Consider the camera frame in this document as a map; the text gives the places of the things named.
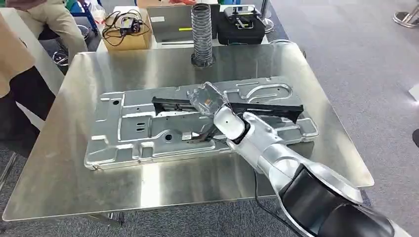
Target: aluminum plate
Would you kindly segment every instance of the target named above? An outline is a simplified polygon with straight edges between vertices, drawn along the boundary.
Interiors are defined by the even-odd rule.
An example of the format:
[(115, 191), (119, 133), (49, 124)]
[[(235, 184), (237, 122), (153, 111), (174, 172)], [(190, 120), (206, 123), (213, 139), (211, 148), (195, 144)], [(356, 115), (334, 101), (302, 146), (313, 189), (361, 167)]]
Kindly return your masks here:
[[(259, 78), (214, 83), (230, 102), (299, 106), (284, 77)], [(154, 112), (151, 99), (187, 99), (186, 91), (198, 85), (109, 92), (100, 96), (95, 123), (87, 145), (84, 164), (89, 169), (109, 169), (178, 159), (230, 153), (231, 149), (214, 140), (184, 141), (187, 133), (202, 133), (212, 119), (197, 112)], [(307, 112), (294, 124), (286, 118), (261, 117), (273, 126), (287, 144), (312, 141), (319, 132)], [(218, 134), (217, 139), (225, 138)]]

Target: black cable bundle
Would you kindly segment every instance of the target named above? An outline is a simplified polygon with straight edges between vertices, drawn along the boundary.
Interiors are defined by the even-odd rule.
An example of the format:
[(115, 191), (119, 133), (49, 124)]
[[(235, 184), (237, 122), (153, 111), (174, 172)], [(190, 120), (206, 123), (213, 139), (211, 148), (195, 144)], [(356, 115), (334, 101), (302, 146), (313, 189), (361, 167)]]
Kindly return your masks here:
[(256, 201), (257, 205), (262, 208), (264, 211), (266, 211), (267, 213), (269, 213), (271, 216), (275, 217), (275, 219), (277, 219), (278, 221), (280, 221), (282, 224), (284, 224), (285, 226), (287, 226), (290, 230), (292, 230), (297, 236), (302, 236), (302, 234), (300, 234), (298, 231), (296, 231), (286, 220), (282, 219), (280, 216), (278, 216), (275, 211), (269, 210), (266, 206), (264, 206), (258, 198), (257, 195), (257, 174), (256, 171), (253, 170), (254, 172), (254, 200)]
[[(112, 21), (112, 23), (110, 25), (108, 25), (107, 24), (107, 20), (109, 18), (111, 18), (112, 16), (114, 16), (115, 14), (116, 14), (116, 16), (115, 16), (114, 20)], [(129, 32), (126, 29), (123, 29), (121, 27), (117, 27), (115, 25), (116, 22), (122, 16), (127, 16), (127, 15), (133, 15), (133, 16), (129, 16), (129, 17), (135, 19), (135, 21), (139, 22), (140, 25), (144, 25), (147, 28), (147, 30), (141, 32), (140, 31), (141, 27), (138, 27), (137, 29), (135, 29), (136, 31), (138, 30), (138, 32)], [(150, 27), (147, 24), (145, 24), (145, 22), (142, 20), (141, 14), (137, 10), (133, 10), (133, 9), (131, 9), (128, 12), (125, 12), (125, 13), (121, 13), (120, 11), (112, 12), (108, 17), (106, 17), (106, 19), (105, 19), (105, 25), (107, 26), (107, 28), (104, 29), (103, 32), (102, 32), (102, 38), (104, 40), (106, 40), (106, 42), (108, 44), (110, 44), (110, 45), (112, 45), (114, 47), (120, 45), (124, 41), (125, 36), (128, 36), (128, 35), (129, 36), (140, 36), (140, 35), (143, 35), (143, 34), (145, 34), (145, 33), (147, 33), (147, 32), (150, 31)], [(119, 33), (119, 35), (113, 36), (113, 35), (110, 35), (110, 33)], [(119, 38), (119, 39), (121, 39), (121, 41), (118, 44), (112, 44), (112, 43), (110, 43), (108, 41), (108, 39), (110, 39), (110, 38)]]

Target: black cable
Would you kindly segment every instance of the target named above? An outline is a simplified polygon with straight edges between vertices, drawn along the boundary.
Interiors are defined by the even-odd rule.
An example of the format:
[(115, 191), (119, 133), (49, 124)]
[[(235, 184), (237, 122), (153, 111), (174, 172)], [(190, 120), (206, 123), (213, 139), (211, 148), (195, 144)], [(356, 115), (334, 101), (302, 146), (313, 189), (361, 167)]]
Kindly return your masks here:
[(255, 170), (253, 170), (253, 172), (254, 172), (254, 200), (256, 201), (257, 205), (260, 208), (262, 208), (264, 211), (269, 213), (271, 216), (273, 216), (277, 220), (279, 220), (282, 224), (286, 225), (290, 230), (292, 230), (294, 232), (294, 234), (296, 234), (297, 236), (300, 236), (300, 237), (304, 237), (302, 234), (300, 234), (298, 231), (296, 231), (290, 224), (288, 224), (288, 222), (286, 222), (286, 220), (282, 219), (276, 213), (269, 210), (266, 206), (264, 206), (262, 203), (260, 203), (260, 201), (258, 199), (258, 195), (257, 195), (257, 174), (256, 174)]
[(213, 138), (213, 137), (211, 138), (211, 140), (217, 141), (217, 142), (219, 142), (219, 143), (222, 143), (222, 144), (224, 144), (224, 145), (228, 146), (228, 145), (227, 145), (227, 142), (226, 142), (226, 141), (224, 141), (224, 140), (217, 139), (217, 138)]
[[(112, 21), (112, 23), (110, 24), (110, 25), (108, 25), (107, 24), (107, 21), (108, 21), (108, 19), (109, 18), (111, 18), (112, 16), (114, 16), (116, 14), (116, 16), (115, 16), (115, 18), (114, 18), (114, 20)], [(115, 24), (116, 24), (116, 22), (122, 17), (122, 16), (125, 16), (125, 15), (129, 15), (129, 14), (133, 14), (134, 16), (135, 16), (135, 20), (136, 21), (138, 21), (138, 22), (140, 22), (142, 25), (144, 25), (145, 27), (147, 27), (147, 30), (146, 31), (144, 31), (144, 32), (138, 32), (138, 34), (137, 33), (128, 33), (127, 34), (127, 32), (126, 31), (122, 31), (121, 30), (121, 28), (120, 27), (117, 27)], [(121, 45), (121, 43), (124, 41), (124, 39), (125, 39), (125, 36), (127, 36), (127, 35), (130, 35), (130, 36), (140, 36), (140, 35), (143, 35), (143, 34), (145, 34), (145, 33), (147, 33), (147, 32), (149, 32), (150, 31), (150, 27), (147, 25), (147, 24), (145, 24), (145, 22), (142, 20), (142, 16), (141, 16), (141, 14), (140, 14), (140, 12), (139, 11), (137, 11), (137, 10), (134, 10), (134, 9), (131, 9), (131, 10), (129, 10), (128, 12), (125, 12), (125, 13), (122, 13), (121, 14), (121, 12), (120, 11), (115, 11), (115, 12), (112, 12), (108, 17), (106, 17), (106, 19), (105, 19), (105, 25), (108, 27), (108, 28), (106, 28), (106, 29), (104, 29), (103, 30), (103, 32), (102, 32), (102, 38), (108, 43), (108, 44), (110, 44), (110, 45), (112, 45), (112, 46), (114, 46), (114, 47), (116, 47), (116, 46), (119, 46), (119, 45)], [(120, 33), (119, 35), (116, 35), (116, 36), (110, 36), (109, 35), (109, 33)], [(117, 44), (112, 44), (112, 43), (110, 43), (109, 41), (108, 41), (108, 39), (110, 39), (110, 38), (119, 38), (119, 39), (121, 39), (121, 41), (119, 41), (119, 43), (117, 43)]]

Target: silver robotic arm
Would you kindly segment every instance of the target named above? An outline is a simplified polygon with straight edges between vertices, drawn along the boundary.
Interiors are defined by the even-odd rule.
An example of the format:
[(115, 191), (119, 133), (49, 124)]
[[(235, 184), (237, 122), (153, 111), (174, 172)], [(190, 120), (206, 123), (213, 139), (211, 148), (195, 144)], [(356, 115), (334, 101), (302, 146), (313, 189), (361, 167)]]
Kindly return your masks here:
[(214, 114), (214, 124), (235, 152), (266, 175), (282, 211), (302, 236), (410, 236), (393, 221), (364, 207), (360, 191), (344, 177), (284, 145), (258, 116), (248, 112), (237, 116), (223, 105)]

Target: clear plastic cover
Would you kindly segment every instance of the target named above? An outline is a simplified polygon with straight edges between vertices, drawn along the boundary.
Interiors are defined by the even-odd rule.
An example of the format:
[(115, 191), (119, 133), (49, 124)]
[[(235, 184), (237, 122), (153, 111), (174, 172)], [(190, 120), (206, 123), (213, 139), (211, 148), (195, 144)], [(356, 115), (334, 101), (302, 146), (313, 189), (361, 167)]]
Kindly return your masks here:
[(201, 114), (209, 116), (214, 115), (224, 104), (228, 103), (227, 96), (210, 82), (205, 82), (194, 91), (188, 91), (187, 95), (191, 104)]

